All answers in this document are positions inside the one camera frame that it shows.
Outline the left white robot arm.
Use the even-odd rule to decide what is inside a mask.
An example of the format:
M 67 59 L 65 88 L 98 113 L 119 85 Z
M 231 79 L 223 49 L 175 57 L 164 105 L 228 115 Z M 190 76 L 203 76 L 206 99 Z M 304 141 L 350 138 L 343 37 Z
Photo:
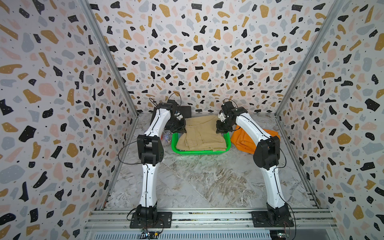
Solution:
M 143 187 L 140 203 L 136 208 L 136 219 L 151 224 L 158 220 L 157 167 L 165 155 L 161 136 L 164 132 L 171 134 L 187 132 L 186 120 L 180 111 L 180 105 L 174 100 L 158 104 L 153 117 L 149 128 L 137 137 L 138 156 L 143 166 Z

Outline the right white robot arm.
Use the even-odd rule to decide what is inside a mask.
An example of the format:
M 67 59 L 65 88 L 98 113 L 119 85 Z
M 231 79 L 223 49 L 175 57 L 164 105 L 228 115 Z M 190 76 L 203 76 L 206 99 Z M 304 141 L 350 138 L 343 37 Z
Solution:
M 263 130 L 243 107 L 235 107 L 227 101 L 221 105 L 217 120 L 217 133 L 234 131 L 234 126 L 244 130 L 256 144 L 253 154 L 255 164 L 261 169 L 267 189 L 266 221 L 277 226 L 290 218 L 290 208 L 285 201 L 279 178 L 279 160 L 281 156 L 280 139 Z

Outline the orange pants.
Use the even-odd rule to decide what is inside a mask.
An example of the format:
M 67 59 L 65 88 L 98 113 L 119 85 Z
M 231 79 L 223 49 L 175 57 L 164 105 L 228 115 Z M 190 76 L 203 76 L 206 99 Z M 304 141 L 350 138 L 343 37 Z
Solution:
M 233 132 L 231 136 L 231 143 L 234 144 L 239 151 L 252 155 L 257 148 L 257 145 L 242 128 Z

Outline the khaki pants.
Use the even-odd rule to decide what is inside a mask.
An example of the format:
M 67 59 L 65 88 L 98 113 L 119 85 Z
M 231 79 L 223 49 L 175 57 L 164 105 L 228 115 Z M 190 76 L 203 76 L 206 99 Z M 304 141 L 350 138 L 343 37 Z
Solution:
M 224 151 L 227 144 L 222 134 L 216 133 L 215 115 L 186 119 L 186 133 L 178 139 L 176 148 L 180 151 Z

